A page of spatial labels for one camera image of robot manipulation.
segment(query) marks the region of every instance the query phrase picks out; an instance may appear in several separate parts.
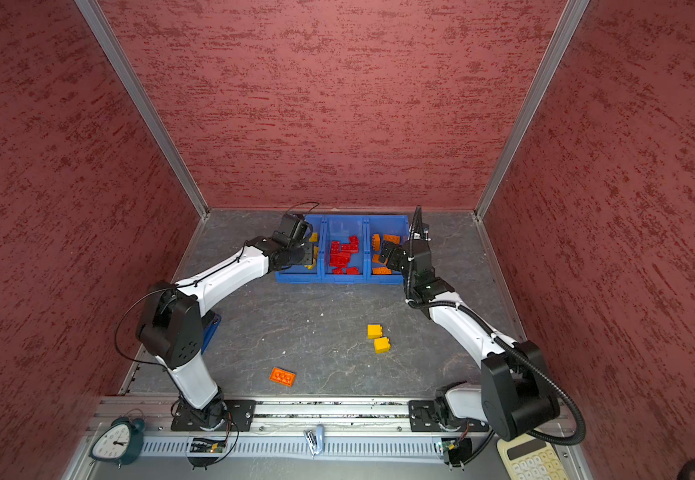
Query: blue storage tray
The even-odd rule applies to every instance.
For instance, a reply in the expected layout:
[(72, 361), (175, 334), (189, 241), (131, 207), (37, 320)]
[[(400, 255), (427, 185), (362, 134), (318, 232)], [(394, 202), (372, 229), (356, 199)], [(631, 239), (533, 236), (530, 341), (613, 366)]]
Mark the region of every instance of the blue storage tray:
[[(308, 270), (302, 265), (296, 265), (283, 272), (276, 272), (278, 283), (403, 283), (400, 272), (372, 275), (372, 267), (383, 265), (372, 262), (372, 256), (379, 252), (371, 251), (371, 236), (398, 235), (401, 243), (405, 242), (409, 238), (409, 219), (405, 215), (308, 215), (305, 220), (318, 232), (316, 266), (313, 270)], [(358, 267), (360, 275), (334, 275), (333, 268), (329, 266), (332, 241), (346, 244), (351, 235), (358, 237), (358, 253), (351, 256), (351, 262), (347, 266)]]

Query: red wallpaper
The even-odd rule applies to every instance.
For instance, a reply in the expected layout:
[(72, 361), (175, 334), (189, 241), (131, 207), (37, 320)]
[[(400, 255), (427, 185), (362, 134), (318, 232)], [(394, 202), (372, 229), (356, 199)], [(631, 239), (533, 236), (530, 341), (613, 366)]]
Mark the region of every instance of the red wallpaper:
[(487, 214), (596, 480), (695, 457), (695, 1), (594, 0)]
[(0, 2), (0, 478), (61, 475), (196, 222), (72, 0)]
[(398, 210), (475, 207), (565, 0), (100, 3), (209, 205)]

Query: calculator screen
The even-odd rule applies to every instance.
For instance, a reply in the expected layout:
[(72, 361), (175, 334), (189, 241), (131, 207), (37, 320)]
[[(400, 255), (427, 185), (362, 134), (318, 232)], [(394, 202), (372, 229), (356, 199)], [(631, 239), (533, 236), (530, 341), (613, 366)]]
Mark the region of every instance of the calculator screen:
[(521, 445), (517, 447), (512, 447), (508, 448), (507, 450), (507, 458), (510, 460), (515, 460), (516, 458), (523, 457), (525, 455), (529, 455), (531, 452), (534, 452), (535, 450), (539, 450), (540, 448), (545, 447), (545, 442), (544, 440), (540, 440), (539, 438), (535, 438), (534, 440), (531, 440), (530, 442), (522, 443)]

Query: alarm clock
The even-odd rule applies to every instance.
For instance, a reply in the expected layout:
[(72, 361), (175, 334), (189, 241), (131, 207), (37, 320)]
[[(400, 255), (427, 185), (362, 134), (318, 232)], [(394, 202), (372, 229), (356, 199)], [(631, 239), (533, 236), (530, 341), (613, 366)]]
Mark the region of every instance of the alarm clock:
[(145, 441), (145, 420), (120, 417), (92, 445), (89, 456), (99, 462), (129, 465), (140, 456)]

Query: beige calculator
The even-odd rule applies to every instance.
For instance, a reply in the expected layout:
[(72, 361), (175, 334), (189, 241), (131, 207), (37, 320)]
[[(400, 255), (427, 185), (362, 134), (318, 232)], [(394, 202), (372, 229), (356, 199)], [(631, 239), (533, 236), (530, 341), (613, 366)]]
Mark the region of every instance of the beige calculator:
[(496, 443), (512, 480), (569, 480), (549, 443), (528, 435)]

